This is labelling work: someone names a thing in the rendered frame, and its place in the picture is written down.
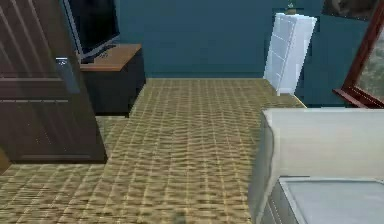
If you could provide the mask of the black cabinet with wooden top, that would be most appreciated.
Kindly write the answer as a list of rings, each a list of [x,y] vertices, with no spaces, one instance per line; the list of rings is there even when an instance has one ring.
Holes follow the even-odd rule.
[[[146,84],[141,44],[117,44],[80,69],[97,116],[129,116]]]

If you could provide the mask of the white chest of drawers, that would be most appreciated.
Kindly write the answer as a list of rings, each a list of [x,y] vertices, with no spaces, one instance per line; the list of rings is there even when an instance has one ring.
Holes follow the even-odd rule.
[[[316,22],[306,15],[275,14],[263,78],[277,95],[295,93]]]

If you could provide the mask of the black television set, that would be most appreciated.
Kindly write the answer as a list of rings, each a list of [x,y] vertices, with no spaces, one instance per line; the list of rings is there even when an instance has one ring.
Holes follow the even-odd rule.
[[[120,35],[114,0],[63,0],[80,61],[92,63]]]

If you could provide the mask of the dark brown room door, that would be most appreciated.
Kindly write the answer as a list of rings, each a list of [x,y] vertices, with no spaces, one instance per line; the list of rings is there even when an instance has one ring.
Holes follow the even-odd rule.
[[[69,59],[78,94],[58,57]],[[107,161],[59,0],[0,0],[0,150],[14,164]]]

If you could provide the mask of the red-brown framed window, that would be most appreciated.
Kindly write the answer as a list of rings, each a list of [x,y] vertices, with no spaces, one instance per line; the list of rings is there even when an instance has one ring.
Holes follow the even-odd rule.
[[[378,0],[363,40],[358,48],[342,86],[338,89],[332,90],[335,95],[339,96],[342,100],[353,107],[384,109],[383,101],[358,86],[358,82],[363,76],[363,71],[368,65],[368,61],[383,27],[384,0]]]

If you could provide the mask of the dark framed wall picture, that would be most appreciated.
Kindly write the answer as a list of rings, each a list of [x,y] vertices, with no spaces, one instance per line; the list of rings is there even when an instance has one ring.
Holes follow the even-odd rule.
[[[322,13],[347,19],[369,20],[379,0],[324,0]]]

